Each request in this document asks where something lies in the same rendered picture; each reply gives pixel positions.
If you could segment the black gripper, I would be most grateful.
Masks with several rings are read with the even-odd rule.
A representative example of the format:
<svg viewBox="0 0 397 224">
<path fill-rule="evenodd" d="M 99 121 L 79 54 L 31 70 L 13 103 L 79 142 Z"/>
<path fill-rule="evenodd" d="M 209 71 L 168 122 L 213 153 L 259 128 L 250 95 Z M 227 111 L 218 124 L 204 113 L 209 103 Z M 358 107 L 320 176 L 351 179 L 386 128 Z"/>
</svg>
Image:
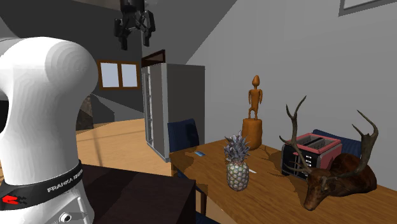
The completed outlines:
<svg viewBox="0 0 397 224">
<path fill-rule="evenodd" d="M 121 49 L 128 50 L 127 38 L 131 33 L 130 17 L 137 19 L 137 28 L 143 35 L 143 45 L 149 47 L 151 35 L 156 31 L 156 27 L 153 13 L 145 10 L 145 1 L 120 0 L 120 11 L 123 19 L 115 19 L 113 33 L 118 38 Z"/>
</svg>

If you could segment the brown framed window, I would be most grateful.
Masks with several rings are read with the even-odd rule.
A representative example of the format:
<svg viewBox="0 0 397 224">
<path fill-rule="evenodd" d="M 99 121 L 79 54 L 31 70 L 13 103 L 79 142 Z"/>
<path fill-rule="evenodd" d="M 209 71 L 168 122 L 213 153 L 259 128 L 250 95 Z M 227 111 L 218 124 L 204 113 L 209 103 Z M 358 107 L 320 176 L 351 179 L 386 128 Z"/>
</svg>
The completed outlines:
<svg viewBox="0 0 397 224">
<path fill-rule="evenodd" d="M 141 88 L 139 63 L 122 60 L 97 60 L 101 90 L 138 90 Z"/>
</svg>

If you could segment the grey refrigerator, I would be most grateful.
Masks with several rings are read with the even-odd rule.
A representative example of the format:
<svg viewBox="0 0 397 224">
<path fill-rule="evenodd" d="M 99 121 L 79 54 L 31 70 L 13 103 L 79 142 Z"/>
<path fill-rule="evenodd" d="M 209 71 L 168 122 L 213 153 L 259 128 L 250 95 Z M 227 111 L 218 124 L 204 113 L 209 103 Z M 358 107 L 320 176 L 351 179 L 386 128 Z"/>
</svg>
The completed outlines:
<svg viewBox="0 0 397 224">
<path fill-rule="evenodd" d="M 160 63 L 142 72 L 148 146 L 165 162 L 172 152 L 169 124 L 194 119 L 198 143 L 205 142 L 205 67 Z"/>
</svg>

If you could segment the dark blue chair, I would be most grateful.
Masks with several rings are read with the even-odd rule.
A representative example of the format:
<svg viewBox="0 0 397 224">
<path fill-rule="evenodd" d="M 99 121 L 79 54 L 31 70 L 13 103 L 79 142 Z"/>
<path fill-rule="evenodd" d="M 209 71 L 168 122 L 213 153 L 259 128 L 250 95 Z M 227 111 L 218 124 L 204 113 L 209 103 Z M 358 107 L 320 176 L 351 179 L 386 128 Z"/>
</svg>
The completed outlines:
<svg viewBox="0 0 397 224">
<path fill-rule="evenodd" d="M 194 119 L 167 124 L 170 152 L 198 146 L 199 135 Z"/>
<path fill-rule="evenodd" d="M 342 143 L 341 153 L 348 153 L 348 154 L 354 155 L 355 157 L 361 158 L 361 141 L 349 139 L 346 137 L 336 136 L 336 135 L 330 134 L 328 132 L 325 132 L 325 131 L 322 131 L 319 129 L 314 129 L 312 131 L 312 133 L 320 135 L 320 136 L 324 136 L 324 137 L 330 137 L 330 138 L 341 140 L 341 143 Z"/>
</svg>

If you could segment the orange wooden figure statue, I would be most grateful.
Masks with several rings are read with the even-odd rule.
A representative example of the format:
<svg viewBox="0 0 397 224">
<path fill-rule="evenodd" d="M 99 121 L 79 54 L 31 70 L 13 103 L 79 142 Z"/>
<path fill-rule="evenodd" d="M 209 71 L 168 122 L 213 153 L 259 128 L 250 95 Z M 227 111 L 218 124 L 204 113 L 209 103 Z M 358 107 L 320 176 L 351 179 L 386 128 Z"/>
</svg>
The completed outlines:
<svg viewBox="0 0 397 224">
<path fill-rule="evenodd" d="M 261 146 L 262 140 L 262 120 L 258 118 L 258 108 L 263 99 L 263 91 L 258 88 L 260 77 L 256 75 L 252 80 L 254 89 L 248 92 L 249 111 L 248 117 L 243 119 L 242 135 L 246 137 L 247 145 L 250 150 L 255 150 Z"/>
</svg>

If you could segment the dark robot stand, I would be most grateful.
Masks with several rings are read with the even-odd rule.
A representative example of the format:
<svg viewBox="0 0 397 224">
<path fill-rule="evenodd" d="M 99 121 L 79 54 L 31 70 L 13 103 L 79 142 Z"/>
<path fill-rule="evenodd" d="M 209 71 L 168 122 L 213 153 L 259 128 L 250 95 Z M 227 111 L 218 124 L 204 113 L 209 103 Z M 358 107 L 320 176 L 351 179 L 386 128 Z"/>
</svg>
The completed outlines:
<svg viewBox="0 0 397 224">
<path fill-rule="evenodd" d="M 195 181 L 83 165 L 93 224 L 196 224 Z"/>
</svg>

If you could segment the pineapple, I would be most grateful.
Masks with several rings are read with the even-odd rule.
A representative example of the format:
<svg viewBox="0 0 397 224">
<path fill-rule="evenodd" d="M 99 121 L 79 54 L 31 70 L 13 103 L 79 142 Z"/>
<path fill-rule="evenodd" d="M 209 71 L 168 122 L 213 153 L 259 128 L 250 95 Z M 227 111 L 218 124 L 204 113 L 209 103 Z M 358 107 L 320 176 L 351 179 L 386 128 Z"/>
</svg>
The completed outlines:
<svg viewBox="0 0 397 224">
<path fill-rule="evenodd" d="M 240 130 L 238 134 L 226 137 L 224 154 L 228 161 L 226 165 L 226 180 L 228 186 L 238 191 L 243 191 L 249 183 L 249 166 L 245 162 L 250 149 L 247 146 L 246 138 Z"/>
</svg>

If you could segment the wooden table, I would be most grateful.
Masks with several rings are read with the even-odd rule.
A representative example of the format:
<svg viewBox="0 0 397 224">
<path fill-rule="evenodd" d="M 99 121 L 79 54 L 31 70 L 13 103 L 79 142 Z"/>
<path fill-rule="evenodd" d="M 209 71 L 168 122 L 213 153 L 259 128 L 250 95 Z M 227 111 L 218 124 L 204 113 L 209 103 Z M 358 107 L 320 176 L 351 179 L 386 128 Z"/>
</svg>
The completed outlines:
<svg viewBox="0 0 397 224">
<path fill-rule="evenodd" d="M 249 173 L 243 191 L 226 182 L 225 140 L 170 154 L 179 169 L 237 224 L 397 224 L 397 192 L 378 186 L 373 192 L 347 197 L 328 197 L 314 211 L 303 207 L 307 193 L 304 180 L 281 173 L 281 152 L 260 146 L 246 162 Z M 195 151 L 205 153 L 203 157 Z"/>
</svg>

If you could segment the red and black toaster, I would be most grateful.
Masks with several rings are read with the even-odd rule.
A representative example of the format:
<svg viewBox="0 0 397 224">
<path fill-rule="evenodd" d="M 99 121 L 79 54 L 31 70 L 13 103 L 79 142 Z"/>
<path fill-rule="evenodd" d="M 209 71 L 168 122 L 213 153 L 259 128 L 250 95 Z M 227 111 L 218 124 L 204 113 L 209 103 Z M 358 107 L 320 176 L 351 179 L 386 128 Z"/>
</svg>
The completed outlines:
<svg viewBox="0 0 397 224">
<path fill-rule="evenodd" d="M 341 140 L 320 136 L 313 133 L 307 133 L 296 138 L 296 143 L 302 155 L 304 161 L 309 167 L 315 167 L 320 169 L 329 170 L 333 160 L 341 154 L 342 143 Z M 308 174 L 304 172 L 292 171 L 286 167 L 290 166 L 295 169 L 301 169 L 296 163 L 302 164 L 302 160 L 299 157 L 296 150 L 288 145 L 282 146 L 282 157 L 281 157 L 281 172 L 283 175 L 293 175 L 300 179 L 306 179 Z"/>
</svg>

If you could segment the brown deer head with antlers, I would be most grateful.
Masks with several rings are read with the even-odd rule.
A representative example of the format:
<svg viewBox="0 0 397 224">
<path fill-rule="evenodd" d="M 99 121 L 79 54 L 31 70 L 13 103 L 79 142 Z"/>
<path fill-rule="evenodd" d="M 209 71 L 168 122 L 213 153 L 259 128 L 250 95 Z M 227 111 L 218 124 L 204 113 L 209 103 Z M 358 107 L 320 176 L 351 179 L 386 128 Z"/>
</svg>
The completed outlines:
<svg viewBox="0 0 397 224">
<path fill-rule="evenodd" d="M 317 167 L 309 167 L 305 161 L 302 151 L 297 145 L 297 113 L 291 114 L 286 108 L 287 115 L 292 123 L 292 136 L 289 141 L 283 139 L 290 145 L 300 157 L 301 162 L 298 169 L 287 166 L 288 169 L 308 174 L 307 194 L 303 203 L 304 208 L 313 211 L 328 196 L 345 197 L 357 193 L 368 193 L 377 189 L 377 178 L 368 165 L 374 144 L 379 135 L 379 129 L 367 116 L 363 118 L 373 127 L 372 134 L 364 134 L 357 129 L 361 136 L 361 156 L 358 158 L 349 153 L 341 153 L 331 163 L 329 170 Z"/>
</svg>

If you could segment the brown wall cabinet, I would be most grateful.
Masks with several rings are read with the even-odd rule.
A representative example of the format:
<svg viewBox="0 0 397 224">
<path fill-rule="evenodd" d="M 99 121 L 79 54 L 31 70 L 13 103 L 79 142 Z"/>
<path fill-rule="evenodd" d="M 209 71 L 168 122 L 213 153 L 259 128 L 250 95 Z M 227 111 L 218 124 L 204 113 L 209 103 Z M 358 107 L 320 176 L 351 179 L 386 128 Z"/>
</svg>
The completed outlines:
<svg viewBox="0 0 397 224">
<path fill-rule="evenodd" d="M 141 59 L 141 67 L 165 63 L 165 49 L 149 54 Z"/>
</svg>

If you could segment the grey framed wall picture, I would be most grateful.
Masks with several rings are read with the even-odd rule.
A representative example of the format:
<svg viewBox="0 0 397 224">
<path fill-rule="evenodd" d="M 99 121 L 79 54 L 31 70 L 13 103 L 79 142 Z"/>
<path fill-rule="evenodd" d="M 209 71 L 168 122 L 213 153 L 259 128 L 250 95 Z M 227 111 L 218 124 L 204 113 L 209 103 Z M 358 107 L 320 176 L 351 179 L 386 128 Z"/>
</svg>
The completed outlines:
<svg viewBox="0 0 397 224">
<path fill-rule="evenodd" d="M 397 3 L 397 0 L 340 0 L 338 15 L 341 17 L 391 3 Z"/>
</svg>

